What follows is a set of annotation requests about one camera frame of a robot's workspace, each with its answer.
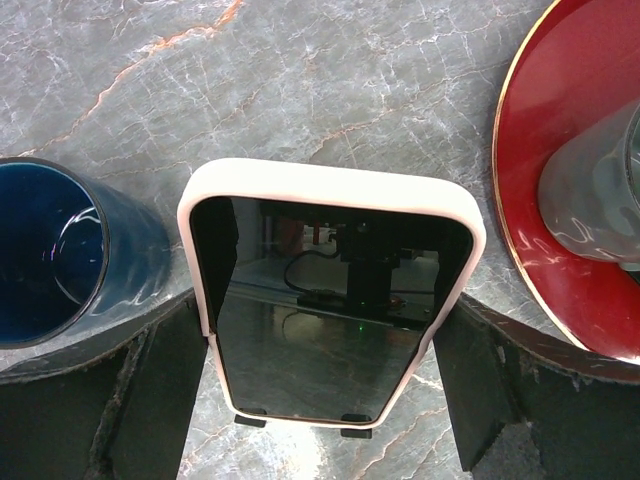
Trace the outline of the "pink case phone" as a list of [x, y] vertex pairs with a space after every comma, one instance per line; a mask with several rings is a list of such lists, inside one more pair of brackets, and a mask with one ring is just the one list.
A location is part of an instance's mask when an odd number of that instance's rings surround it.
[[486, 243], [453, 182], [249, 158], [199, 167], [177, 220], [234, 415], [339, 431], [386, 419]]

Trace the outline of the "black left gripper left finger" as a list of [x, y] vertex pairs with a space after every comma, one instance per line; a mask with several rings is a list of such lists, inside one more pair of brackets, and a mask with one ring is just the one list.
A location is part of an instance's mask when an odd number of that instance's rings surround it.
[[176, 478], [206, 350], [186, 292], [3, 370], [2, 478]]

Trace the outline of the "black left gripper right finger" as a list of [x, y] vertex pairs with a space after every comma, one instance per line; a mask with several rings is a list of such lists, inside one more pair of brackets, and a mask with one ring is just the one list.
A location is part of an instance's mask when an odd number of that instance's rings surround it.
[[638, 478], [638, 366], [467, 295], [434, 346], [460, 464], [474, 478]]

